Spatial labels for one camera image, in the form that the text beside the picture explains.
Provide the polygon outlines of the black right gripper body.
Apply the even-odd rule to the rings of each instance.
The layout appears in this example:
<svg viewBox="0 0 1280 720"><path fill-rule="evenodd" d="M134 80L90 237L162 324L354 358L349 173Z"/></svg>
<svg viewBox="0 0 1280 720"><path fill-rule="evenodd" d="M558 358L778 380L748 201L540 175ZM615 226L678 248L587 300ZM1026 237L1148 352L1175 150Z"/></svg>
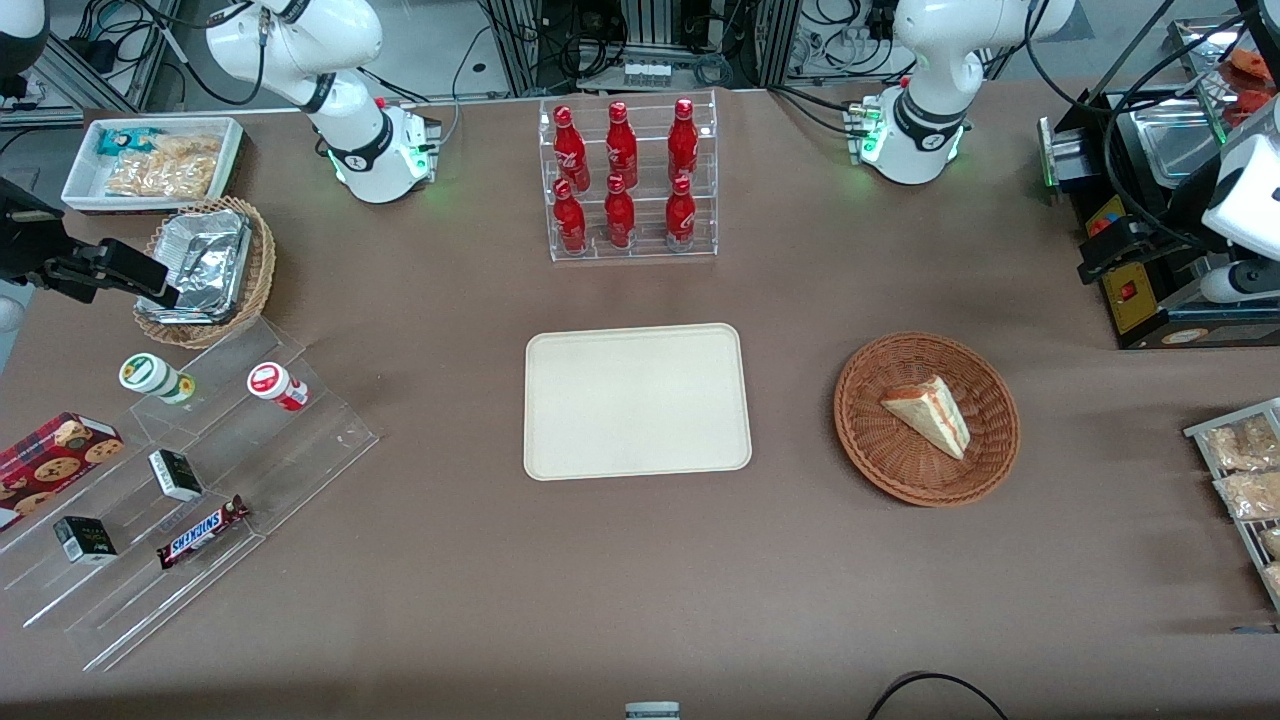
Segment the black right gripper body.
<svg viewBox="0 0 1280 720"><path fill-rule="evenodd" d="M70 252L70 237L58 210L1 178L1 279L24 284L54 258Z"/></svg>

